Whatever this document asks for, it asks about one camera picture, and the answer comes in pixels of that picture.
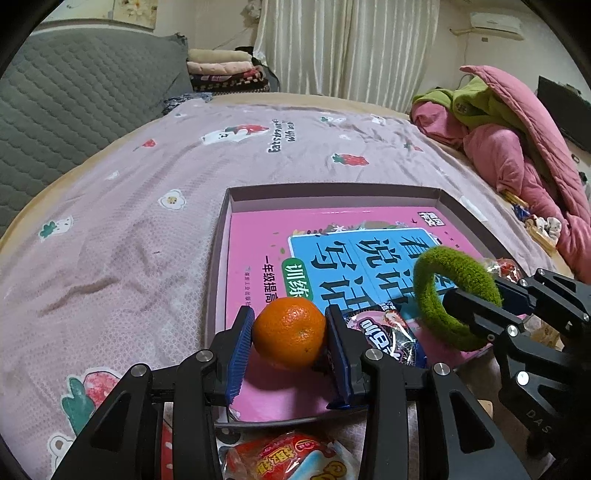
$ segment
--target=air conditioner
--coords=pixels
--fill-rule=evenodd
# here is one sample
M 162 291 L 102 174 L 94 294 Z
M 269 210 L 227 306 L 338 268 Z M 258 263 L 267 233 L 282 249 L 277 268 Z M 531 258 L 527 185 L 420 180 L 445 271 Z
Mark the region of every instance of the air conditioner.
M 511 15 L 490 14 L 485 12 L 470 13 L 471 28 L 450 31 L 454 35 L 477 33 L 490 35 L 491 37 L 511 38 L 512 40 L 524 40 L 521 20 Z

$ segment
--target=folded blanket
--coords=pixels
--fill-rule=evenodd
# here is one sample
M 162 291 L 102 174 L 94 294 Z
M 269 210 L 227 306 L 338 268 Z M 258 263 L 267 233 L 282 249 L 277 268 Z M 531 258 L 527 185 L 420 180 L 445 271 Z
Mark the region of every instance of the folded blanket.
M 227 78 L 225 81 L 211 81 L 211 78 Z M 232 87 L 254 85 L 251 88 L 258 88 L 263 80 L 266 80 L 261 70 L 253 69 L 244 74 L 238 73 L 230 76 L 219 75 L 191 75 L 191 84 L 195 92 L 214 92 L 217 90 L 228 90 Z
M 235 90 L 233 92 L 230 91 L 223 91 L 223 92 L 213 92 L 212 95 L 214 97 L 220 95 L 232 95 L 233 93 L 267 93 L 271 91 L 271 85 L 267 83 L 264 87 L 255 88 L 254 90 Z
M 196 63 L 224 63 L 227 61 L 251 61 L 251 55 L 245 51 L 235 50 L 189 50 L 189 61 Z
M 187 62 L 189 73 L 199 75 L 236 75 L 237 73 L 248 72 L 253 68 L 251 61 L 227 61 L 225 63 Z
M 263 76 L 263 69 L 258 66 L 254 67 L 252 70 L 248 70 L 248 72 L 237 73 L 236 75 L 191 75 L 191 83 L 193 85 L 205 85 L 214 82 L 238 82 L 244 79 L 262 79 Z
M 193 86 L 195 92 L 225 92 L 225 93 L 236 93 L 236 92 L 255 92 L 259 91 L 264 87 L 269 86 L 269 80 L 267 79 L 253 79 L 245 80 L 244 82 L 238 82 L 234 85 L 220 87 L 218 83 L 211 83 L 209 85 Z

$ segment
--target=chocolate wrapper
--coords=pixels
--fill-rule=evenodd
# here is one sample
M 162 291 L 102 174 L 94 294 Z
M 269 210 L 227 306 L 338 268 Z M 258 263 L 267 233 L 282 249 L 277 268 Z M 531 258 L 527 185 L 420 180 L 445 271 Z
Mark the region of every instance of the chocolate wrapper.
M 404 365 L 425 368 L 427 357 L 393 304 L 382 304 L 379 310 L 363 309 L 345 317 L 347 327 L 360 330 L 371 348 L 377 348 Z

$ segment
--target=snack package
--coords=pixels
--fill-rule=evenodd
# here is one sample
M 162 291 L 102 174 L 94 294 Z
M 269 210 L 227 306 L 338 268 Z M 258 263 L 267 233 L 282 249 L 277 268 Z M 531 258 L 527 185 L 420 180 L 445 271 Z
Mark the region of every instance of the snack package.
M 347 327 L 360 330 L 371 348 L 377 348 L 404 365 L 425 368 L 427 357 L 412 330 L 392 304 L 384 311 L 362 310 L 345 317 Z
M 517 283 L 523 278 L 517 263 L 510 258 L 499 258 L 498 260 L 484 258 L 481 263 L 486 268 L 486 271 L 493 276 L 511 280 L 513 283 Z
M 339 442 L 297 432 L 230 448 L 222 469 L 227 480 L 356 480 L 359 473 Z

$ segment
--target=gray quilted blanket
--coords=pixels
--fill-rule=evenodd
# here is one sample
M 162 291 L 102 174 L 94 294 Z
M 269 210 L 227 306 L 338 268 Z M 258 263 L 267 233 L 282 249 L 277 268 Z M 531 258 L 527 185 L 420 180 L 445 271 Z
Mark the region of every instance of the gray quilted blanket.
M 0 79 L 0 235 L 47 185 L 191 92 L 186 59 L 177 35 L 31 35 Z

